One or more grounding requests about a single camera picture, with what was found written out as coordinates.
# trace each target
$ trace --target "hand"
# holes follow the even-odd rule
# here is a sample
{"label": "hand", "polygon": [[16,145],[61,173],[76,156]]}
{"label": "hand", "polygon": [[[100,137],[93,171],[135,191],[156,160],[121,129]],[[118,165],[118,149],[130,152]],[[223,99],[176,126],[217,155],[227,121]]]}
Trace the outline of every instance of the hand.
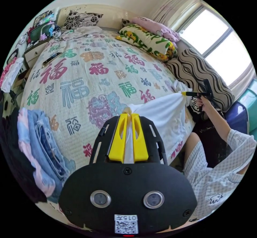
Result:
{"label": "hand", "polygon": [[199,99],[199,98],[196,99],[196,105],[197,105],[198,107],[203,106],[203,107],[202,107],[202,110],[203,110],[204,112],[208,111],[208,109],[209,109],[210,107],[212,107],[210,101],[209,101],[208,99],[206,99],[204,96],[201,96],[200,99]]}

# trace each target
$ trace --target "pillow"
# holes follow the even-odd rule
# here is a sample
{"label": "pillow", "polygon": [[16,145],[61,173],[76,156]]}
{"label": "pillow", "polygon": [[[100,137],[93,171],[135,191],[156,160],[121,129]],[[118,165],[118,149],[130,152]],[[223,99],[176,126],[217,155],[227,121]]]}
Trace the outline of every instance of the pillow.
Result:
{"label": "pillow", "polygon": [[163,36],[164,38],[171,41],[175,46],[176,46],[176,42],[180,40],[179,33],[151,19],[144,18],[144,17],[135,17],[132,19],[132,22],[140,25],[141,27],[143,27],[144,29],[146,29],[147,31],[153,34]]}
{"label": "pillow", "polygon": [[168,61],[177,56],[177,51],[168,39],[152,34],[137,24],[123,27],[116,39],[129,43],[151,54],[153,57]]}
{"label": "pillow", "polygon": [[96,26],[103,14],[99,13],[79,13],[70,11],[69,16],[64,22],[63,29],[70,30],[78,27]]}
{"label": "pillow", "polygon": [[205,92],[203,80],[209,79],[215,108],[226,112],[234,103],[235,96],[221,76],[193,49],[185,49],[178,55],[178,59],[168,61],[166,66],[179,81],[192,88],[194,92]]}
{"label": "pillow", "polygon": [[122,27],[126,27],[131,24],[128,19],[124,19],[124,18],[121,20],[121,23],[122,23]]}

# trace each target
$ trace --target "pink pillow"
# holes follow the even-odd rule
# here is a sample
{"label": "pink pillow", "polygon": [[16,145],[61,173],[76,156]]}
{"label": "pink pillow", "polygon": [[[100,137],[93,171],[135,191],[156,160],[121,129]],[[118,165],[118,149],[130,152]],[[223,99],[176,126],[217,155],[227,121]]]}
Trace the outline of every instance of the pink pillow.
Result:
{"label": "pink pillow", "polygon": [[178,42],[180,40],[180,35],[167,28],[165,25],[161,24],[161,23],[157,23],[151,19],[148,18],[144,18],[144,17],[135,17],[132,19],[132,22],[134,24],[138,24],[141,27],[143,27],[144,29],[146,29],[147,31],[159,35],[159,36],[163,36],[164,38],[168,39],[169,41],[171,41],[175,46],[176,46],[176,42]]}

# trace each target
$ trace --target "wavy striped cushion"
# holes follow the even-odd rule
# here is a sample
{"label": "wavy striped cushion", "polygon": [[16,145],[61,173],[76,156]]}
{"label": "wavy striped cushion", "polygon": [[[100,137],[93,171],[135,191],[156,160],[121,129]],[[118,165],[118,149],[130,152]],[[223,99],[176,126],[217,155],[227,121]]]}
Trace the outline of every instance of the wavy striped cushion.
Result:
{"label": "wavy striped cushion", "polygon": [[203,80],[209,79],[214,102],[222,111],[226,112],[233,104],[235,96],[230,88],[209,63],[193,49],[185,49],[179,53],[178,59],[168,61],[166,66],[179,81],[195,92],[204,92]]}

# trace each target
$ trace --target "person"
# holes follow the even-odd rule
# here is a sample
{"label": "person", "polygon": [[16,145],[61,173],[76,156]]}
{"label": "person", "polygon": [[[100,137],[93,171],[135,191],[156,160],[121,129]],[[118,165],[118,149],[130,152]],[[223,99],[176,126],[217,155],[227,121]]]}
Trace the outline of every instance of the person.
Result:
{"label": "person", "polygon": [[217,133],[231,147],[232,153],[214,168],[208,168],[199,136],[190,134],[185,143],[183,173],[193,187],[197,207],[190,220],[174,230],[209,216],[228,199],[242,180],[257,144],[253,136],[231,129],[205,97],[197,99],[197,106],[202,106]]}

